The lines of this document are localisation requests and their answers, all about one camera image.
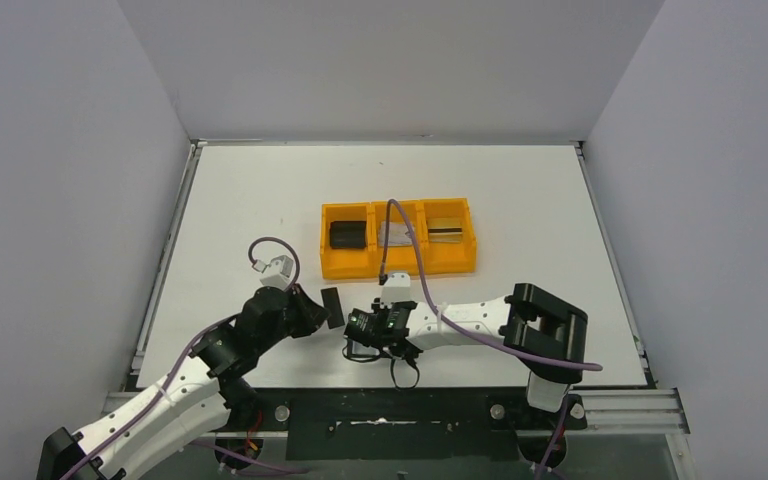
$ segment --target screw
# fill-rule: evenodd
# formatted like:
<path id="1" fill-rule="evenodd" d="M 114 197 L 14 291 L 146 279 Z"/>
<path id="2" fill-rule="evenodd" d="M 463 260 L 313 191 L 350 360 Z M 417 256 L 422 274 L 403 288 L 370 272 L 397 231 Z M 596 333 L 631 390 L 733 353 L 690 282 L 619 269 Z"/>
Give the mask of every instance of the screw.
<path id="1" fill-rule="evenodd" d="M 580 403 L 576 403 L 570 409 L 570 416 L 576 420 L 584 418 L 584 407 Z"/>
<path id="2" fill-rule="evenodd" d="M 290 418 L 290 409 L 286 405 L 278 405 L 275 409 L 275 420 L 286 422 Z"/>
<path id="3" fill-rule="evenodd" d="M 505 407 L 498 403 L 490 407 L 490 418 L 493 420 L 501 420 L 505 418 Z"/>

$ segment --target white table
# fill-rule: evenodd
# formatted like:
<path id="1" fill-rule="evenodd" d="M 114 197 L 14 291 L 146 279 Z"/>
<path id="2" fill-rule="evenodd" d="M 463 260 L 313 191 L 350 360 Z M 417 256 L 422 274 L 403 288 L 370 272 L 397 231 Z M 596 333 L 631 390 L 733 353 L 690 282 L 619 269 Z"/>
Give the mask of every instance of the white table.
<path id="1" fill-rule="evenodd" d="M 432 276 L 437 303 L 471 303 L 534 283 L 589 315 L 582 385 L 644 385 L 628 316 L 617 287 L 579 160 L 572 146 L 206 146 L 195 173 L 168 266 L 138 386 L 164 375 L 201 328 L 233 313 L 260 286 L 246 259 L 260 236 L 290 242 L 300 282 L 338 285 L 345 313 L 369 309 L 377 282 L 329 282 L 319 265 L 323 203 L 467 197 L 478 240 L 469 275 Z M 262 245 L 268 260 L 281 247 Z M 414 298 L 422 299 L 419 282 Z M 341 356 L 342 329 L 327 326 L 280 342 L 246 379 L 254 387 L 389 387 L 389 362 Z M 422 387 L 524 386 L 518 360 L 485 346 L 449 347 L 419 357 Z M 400 384 L 413 371 L 397 368 Z"/>

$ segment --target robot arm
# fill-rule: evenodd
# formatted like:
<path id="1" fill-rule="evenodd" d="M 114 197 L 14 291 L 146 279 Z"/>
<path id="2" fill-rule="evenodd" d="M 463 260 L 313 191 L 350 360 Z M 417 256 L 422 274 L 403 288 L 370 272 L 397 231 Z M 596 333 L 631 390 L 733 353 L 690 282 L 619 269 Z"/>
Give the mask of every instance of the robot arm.
<path id="1" fill-rule="evenodd" d="M 203 433 L 225 425 L 231 410 L 253 408 L 255 392 L 243 375 L 276 343 L 314 333 L 328 315 L 297 284 L 286 292 L 271 286 L 258 289 L 239 314 L 202 336 L 165 390 L 166 377 L 74 434 L 63 428 L 51 434 L 43 446 L 37 480 L 59 480 L 117 432 L 118 438 L 70 478 L 139 478 Z M 156 405 L 129 426 L 158 392 Z"/>
<path id="2" fill-rule="evenodd" d="M 352 311 L 345 335 L 408 361 L 434 348 L 479 345 L 488 340 L 543 358 L 584 360 L 587 314 L 531 284 L 516 284 L 511 295 L 493 300 L 448 305 L 445 315 L 473 335 L 466 336 L 441 321 L 428 304 L 411 301 L 410 277 L 396 272 L 386 278 L 372 312 Z M 558 411 L 570 385 L 582 380 L 580 370 L 521 361 L 530 370 L 528 403 L 541 410 Z"/>

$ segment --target orange tray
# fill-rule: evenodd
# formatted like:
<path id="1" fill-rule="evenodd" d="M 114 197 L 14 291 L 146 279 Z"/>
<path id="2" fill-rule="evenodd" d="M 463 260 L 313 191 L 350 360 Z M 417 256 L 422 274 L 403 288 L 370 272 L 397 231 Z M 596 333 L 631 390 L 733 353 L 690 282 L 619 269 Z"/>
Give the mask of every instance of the orange tray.
<path id="1" fill-rule="evenodd" d="M 475 271 L 475 231 L 469 214 L 469 203 L 465 198 L 441 198 L 409 200 L 399 202 L 415 227 L 419 238 L 423 266 L 428 274 L 467 273 Z M 387 202 L 373 203 L 329 203 L 322 205 L 322 231 L 319 243 L 319 258 L 322 277 L 337 280 L 346 278 L 377 278 L 381 266 L 383 249 L 378 245 L 378 226 L 387 214 Z M 428 239 L 428 219 L 458 218 L 461 222 L 462 237 L 459 243 L 437 243 Z M 342 220 L 366 221 L 366 248 L 333 249 L 328 232 L 331 223 Z M 390 221 L 404 223 L 394 208 Z M 416 256 L 410 246 L 390 246 L 387 253 L 387 270 L 419 273 Z"/>

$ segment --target gray wall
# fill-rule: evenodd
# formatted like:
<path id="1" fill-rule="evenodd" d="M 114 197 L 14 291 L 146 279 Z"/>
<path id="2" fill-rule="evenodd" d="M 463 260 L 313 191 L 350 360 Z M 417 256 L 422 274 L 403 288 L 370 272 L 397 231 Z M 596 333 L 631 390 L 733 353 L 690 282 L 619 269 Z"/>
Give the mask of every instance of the gray wall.
<path id="1" fill-rule="evenodd" d="M 187 148 L 115 0 L 0 1 L 0 479 L 121 380 Z"/>
<path id="2" fill-rule="evenodd" d="M 120 0 L 193 137 L 581 140 L 663 0 Z"/>
<path id="3" fill-rule="evenodd" d="M 708 478 L 768 478 L 768 2 L 667 0 L 585 145 Z"/>

